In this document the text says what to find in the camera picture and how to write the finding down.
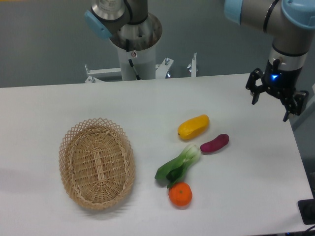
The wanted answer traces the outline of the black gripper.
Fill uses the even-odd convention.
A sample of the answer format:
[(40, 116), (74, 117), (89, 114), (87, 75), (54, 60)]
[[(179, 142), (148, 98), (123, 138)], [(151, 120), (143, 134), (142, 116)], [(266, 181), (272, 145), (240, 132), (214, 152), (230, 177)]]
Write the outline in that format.
[(295, 86), (302, 68), (296, 70), (281, 70), (280, 63), (273, 64), (267, 62), (265, 73), (259, 68), (254, 69), (247, 80), (245, 88), (250, 91), (252, 105), (255, 105), (261, 93), (267, 92), (277, 99), (281, 99), (286, 112), (283, 122), (286, 122), (290, 115), (301, 115), (305, 110), (309, 98), (306, 90), (297, 91)]

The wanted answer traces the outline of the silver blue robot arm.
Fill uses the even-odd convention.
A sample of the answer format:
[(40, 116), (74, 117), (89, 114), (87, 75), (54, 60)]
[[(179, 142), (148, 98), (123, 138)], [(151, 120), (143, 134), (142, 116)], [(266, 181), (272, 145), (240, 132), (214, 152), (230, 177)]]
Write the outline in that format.
[[(286, 109), (284, 120), (306, 108), (308, 92), (295, 88), (315, 35), (315, 3), (312, 0), (227, 0), (224, 14), (274, 40), (264, 71), (255, 69), (246, 89), (256, 103), (261, 93), (279, 99)], [(85, 12), (89, 28), (117, 48), (122, 79), (156, 78), (155, 47), (162, 35), (156, 16), (145, 0), (94, 0)]]

